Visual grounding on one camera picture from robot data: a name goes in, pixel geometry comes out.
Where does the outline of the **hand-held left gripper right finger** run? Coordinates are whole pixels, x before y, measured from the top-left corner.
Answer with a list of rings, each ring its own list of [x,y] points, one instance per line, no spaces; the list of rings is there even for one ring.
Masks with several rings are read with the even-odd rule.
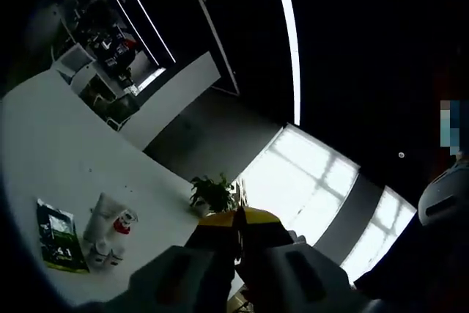
[[[347,274],[307,243],[296,243],[265,210],[237,210],[240,263],[255,312],[362,312],[366,298]]]

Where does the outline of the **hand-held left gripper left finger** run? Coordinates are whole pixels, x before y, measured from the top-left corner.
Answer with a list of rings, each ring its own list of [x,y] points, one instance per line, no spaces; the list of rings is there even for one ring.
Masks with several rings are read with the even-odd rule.
[[[171,246],[129,282],[132,312],[225,312],[238,250],[235,212],[201,219],[184,246]]]

